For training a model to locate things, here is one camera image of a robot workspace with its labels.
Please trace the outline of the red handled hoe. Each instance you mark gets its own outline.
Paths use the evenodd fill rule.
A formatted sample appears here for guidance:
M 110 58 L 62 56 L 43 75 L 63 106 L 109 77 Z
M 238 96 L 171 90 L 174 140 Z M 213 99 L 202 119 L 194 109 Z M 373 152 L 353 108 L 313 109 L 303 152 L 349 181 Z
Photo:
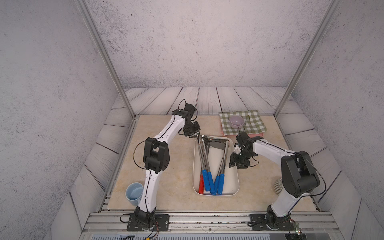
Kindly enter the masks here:
M 206 150 L 207 150 L 207 155 L 209 155 L 209 149 L 210 147 L 213 147 L 213 148 L 216 148 L 216 149 L 221 149 L 221 146 L 222 144 L 220 144 L 220 141 L 222 139 L 217 139 L 217 138 L 207 138 L 207 139 L 204 139 L 204 142 L 205 142 L 205 145 L 206 145 Z M 198 190 L 198 193 L 199 194 L 203 194 L 204 193 L 204 182 L 203 182 L 203 177 L 202 175 L 200 175 L 200 182 L 199 182 L 199 190 Z

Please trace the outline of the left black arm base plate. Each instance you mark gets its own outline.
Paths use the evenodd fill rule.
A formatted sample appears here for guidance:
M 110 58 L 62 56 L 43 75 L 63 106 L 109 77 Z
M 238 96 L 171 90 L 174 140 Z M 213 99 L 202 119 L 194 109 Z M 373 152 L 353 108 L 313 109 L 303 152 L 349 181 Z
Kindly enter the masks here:
M 139 231 L 159 231 L 167 232 L 169 230 L 170 215 L 147 215 L 138 217 L 135 214 L 130 215 L 127 223 L 128 232 Z

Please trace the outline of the white rectangular storage tray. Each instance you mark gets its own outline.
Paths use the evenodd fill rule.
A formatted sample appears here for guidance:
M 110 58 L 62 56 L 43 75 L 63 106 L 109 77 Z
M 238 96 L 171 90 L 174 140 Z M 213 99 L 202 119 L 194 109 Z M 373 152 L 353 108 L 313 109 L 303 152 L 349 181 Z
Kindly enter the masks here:
M 211 195 L 210 192 L 206 192 L 204 190 L 203 194 L 199 194 L 199 182 L 200 182 L 200 175 L 201 175 L 201 160 L 199 155 L 199 149 L 198 149 L 198 141 L 195 140 L 195 154 L 194 154 L 194 170 L 193 170 L 193 188 L 195 192 L 201 196 L 213 196 L 213 197 L 223 197 L 223 196 L 234 196 L 238 193 L 240 189 L 240 183 L 239 183 L 239 176 L 238 171 L 236 167 L 229 168 L 229 162 L 230 162 L 230 156 L 231 153 L 234 151 L 234 143 L 229 138 L 223 138 L 223 137 L 210 137 L 203 135 L 204 139 L 207 138 L 217 138 L 217 139 L 225 139 L 229 140 L 229 148 L 227 153 L 227 160 L 226 160 L 226 167 L 225 167 L 225 181 L 224 181 L 224 188 L 223 188 L 223 194 L 220 195 Z M 213 181 L 215 182 L 220 161 L 222 159 L 224 151 L 221 149 L 216 149 L 213 147 L 210 147 L 209 149 L 209 155 L 208 155 L 208 161 L 213 177 Z

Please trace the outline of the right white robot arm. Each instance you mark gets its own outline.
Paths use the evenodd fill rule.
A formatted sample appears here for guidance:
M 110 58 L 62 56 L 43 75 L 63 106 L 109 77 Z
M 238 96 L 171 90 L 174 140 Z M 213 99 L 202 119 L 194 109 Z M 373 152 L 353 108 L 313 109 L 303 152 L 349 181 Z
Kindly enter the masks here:
M 281 168 L 283 190 L 277 200 L 268 206 L 265 216 L 271 229 L 290 219 L 291 210 L 303 197 L 320 185 L 320 177 L 309 154 L 305 151 L 292 152 L 269 143 L 262 137 L 249 137 L 245 132 L 236 136 L 237 143 L 231 154 L 229 167 L 247 169 L 250 159 L 259 155 L 273 161 Z

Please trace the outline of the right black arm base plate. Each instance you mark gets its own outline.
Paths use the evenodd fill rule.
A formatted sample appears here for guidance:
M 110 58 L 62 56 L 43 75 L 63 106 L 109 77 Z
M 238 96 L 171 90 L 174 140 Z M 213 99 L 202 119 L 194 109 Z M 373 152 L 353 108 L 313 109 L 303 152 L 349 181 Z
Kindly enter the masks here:
M 294 221 L 291 215 L 282 218 L 276 217 L 274 214 L 251 214 L 250 221 L 247 225 L 253 231 L 293 231 L 295 229 Z

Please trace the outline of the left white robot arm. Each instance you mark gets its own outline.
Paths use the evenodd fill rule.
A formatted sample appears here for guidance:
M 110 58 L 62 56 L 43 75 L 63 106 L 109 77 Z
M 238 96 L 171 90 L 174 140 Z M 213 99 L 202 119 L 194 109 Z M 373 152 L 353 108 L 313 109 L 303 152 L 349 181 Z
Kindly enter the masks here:
M 143 162 L 145 167 L 143 169 L 146 170 L 146 180 L 134 217 L 145 228 L 151 228 L 155 223 L 160 178 L 170 162 L 169 144 L 180 132 L 189 138 L 200 132 L 200 125 L 194 117 L 194 114 L 197 113 L 197 109 L 191 104 L 186 104 L 183 109 L 174 110 L 167 125 L 155 137 L 148 137 L 144 141 Z

